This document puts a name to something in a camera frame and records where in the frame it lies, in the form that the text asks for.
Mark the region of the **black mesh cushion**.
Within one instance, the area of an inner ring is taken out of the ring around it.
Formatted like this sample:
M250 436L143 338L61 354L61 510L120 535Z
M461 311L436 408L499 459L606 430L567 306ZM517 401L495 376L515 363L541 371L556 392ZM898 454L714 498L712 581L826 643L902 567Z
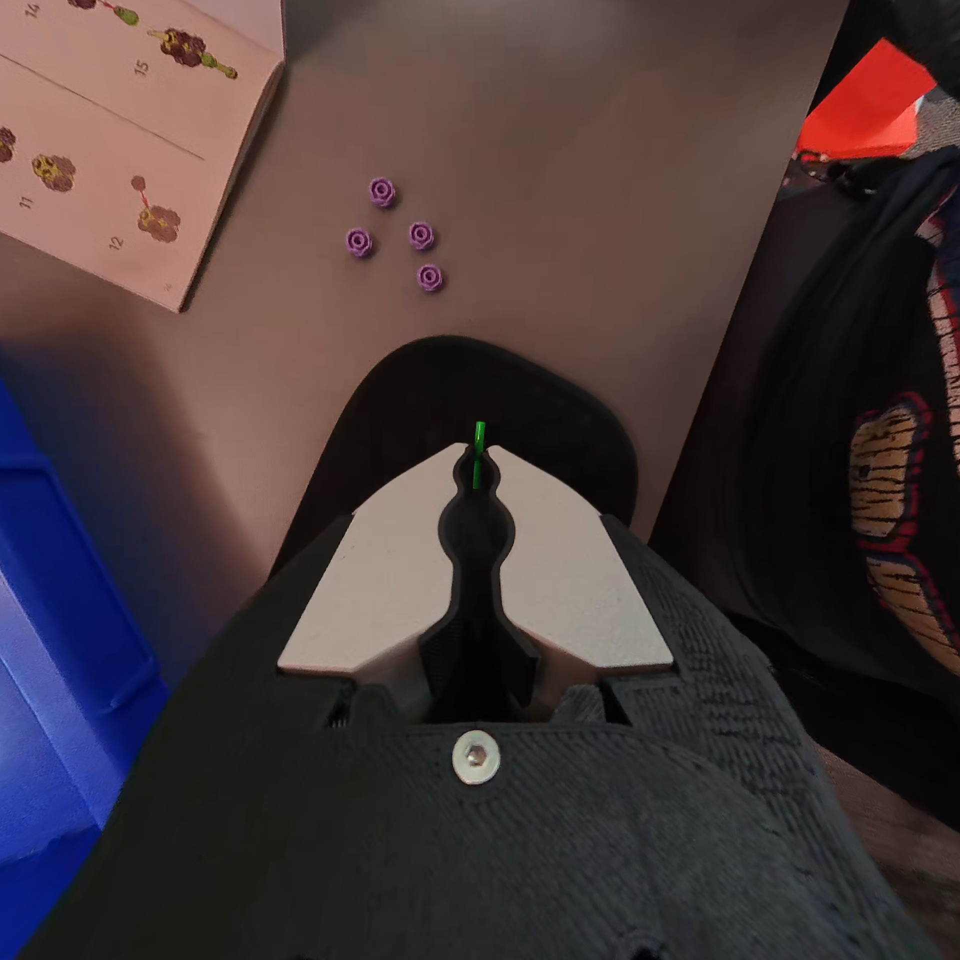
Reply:
M346 402L270 569L276 576L332 522L485 424L500 446L630 526L639 458L618 416L557 373L500 346L441 335L376 364Z

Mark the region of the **grey desk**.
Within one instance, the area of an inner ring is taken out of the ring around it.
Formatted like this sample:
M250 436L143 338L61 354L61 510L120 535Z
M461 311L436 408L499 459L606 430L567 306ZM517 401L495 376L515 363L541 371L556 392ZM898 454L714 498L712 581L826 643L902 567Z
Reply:
M844 9L287 2L186 313L2 237L2 378L169 687L267 578L355 388L417 339L604 402L650 538Z

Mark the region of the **person's dark clothing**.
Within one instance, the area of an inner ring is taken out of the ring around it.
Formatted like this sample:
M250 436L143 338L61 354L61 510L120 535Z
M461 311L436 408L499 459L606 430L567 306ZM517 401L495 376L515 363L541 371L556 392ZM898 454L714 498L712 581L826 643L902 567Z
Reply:
M934 79L891 158L798 149L652 544L810 736L958 822L958 2L849 2L811 107L879 41Z

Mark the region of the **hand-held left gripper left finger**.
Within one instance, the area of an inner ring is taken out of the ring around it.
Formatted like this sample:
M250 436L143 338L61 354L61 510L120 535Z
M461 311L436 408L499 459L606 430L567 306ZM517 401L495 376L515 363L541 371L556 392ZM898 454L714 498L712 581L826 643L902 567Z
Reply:
M430 697L418 642L450 609L454 567L439 528L465 453L440 450L354 510L278 658L281 673Z

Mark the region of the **white instruction booklet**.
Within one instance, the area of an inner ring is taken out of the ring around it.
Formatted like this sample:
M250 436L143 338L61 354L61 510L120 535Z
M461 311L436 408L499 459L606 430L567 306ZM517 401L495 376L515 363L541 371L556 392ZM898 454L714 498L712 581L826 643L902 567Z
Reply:
M3 1L2 234L184 310L286 62L282 1Z

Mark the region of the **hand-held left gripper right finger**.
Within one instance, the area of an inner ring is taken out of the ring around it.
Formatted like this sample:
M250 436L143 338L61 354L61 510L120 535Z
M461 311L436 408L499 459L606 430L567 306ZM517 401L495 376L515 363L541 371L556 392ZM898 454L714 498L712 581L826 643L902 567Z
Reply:
M487 453L498 472L496 499L512 523L499 565L500 602L539 654L533 698L671 671L674 655L601 513L503 446Z

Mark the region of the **blue plastic bin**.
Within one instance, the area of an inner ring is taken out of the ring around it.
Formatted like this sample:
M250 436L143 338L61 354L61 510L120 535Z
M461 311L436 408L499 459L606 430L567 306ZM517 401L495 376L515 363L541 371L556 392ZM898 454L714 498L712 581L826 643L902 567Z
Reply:
M102 834L168 693L5 387L1 658L2 955L11 957Z

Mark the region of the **orange traffic cone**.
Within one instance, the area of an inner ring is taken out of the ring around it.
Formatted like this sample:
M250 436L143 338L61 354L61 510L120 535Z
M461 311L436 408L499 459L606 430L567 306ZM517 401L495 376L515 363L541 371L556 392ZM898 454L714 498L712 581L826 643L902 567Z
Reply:
M894 158L919 135L919 103L937 85L930 72L882 39L803 123L794 157L821 162Z

